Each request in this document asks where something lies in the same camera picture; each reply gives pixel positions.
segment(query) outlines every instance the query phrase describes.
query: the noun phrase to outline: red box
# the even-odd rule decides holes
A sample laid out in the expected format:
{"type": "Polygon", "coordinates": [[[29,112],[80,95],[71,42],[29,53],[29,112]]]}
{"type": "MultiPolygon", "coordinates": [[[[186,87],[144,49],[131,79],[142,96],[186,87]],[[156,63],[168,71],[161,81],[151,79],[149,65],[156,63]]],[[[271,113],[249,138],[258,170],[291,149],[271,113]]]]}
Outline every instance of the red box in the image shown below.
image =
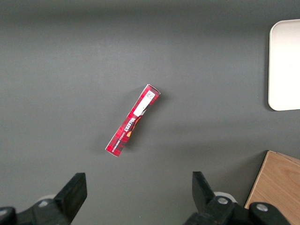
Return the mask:
{"type": "Polygon", "coordinates": [[[152,105],[159,95],[160,92],[156,88],[147,84],[130,113],[107,145],[106,151],[116,157],[121,154],[122,149],[130,138],[132,130],[148,109],[149,105],[152,105]]]}

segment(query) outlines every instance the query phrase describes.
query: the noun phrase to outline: wooden block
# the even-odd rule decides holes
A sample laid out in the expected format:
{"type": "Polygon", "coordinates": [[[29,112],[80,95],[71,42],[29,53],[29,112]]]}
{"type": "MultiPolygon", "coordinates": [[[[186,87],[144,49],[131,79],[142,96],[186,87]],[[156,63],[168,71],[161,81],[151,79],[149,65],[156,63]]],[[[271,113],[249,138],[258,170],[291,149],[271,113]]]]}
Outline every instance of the wooden block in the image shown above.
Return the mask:
{"type": "Polygon", "coordinates": [[[270,203],[300,225],[300,160],[268,151],[245,208],[253,202],[270,203]]]}

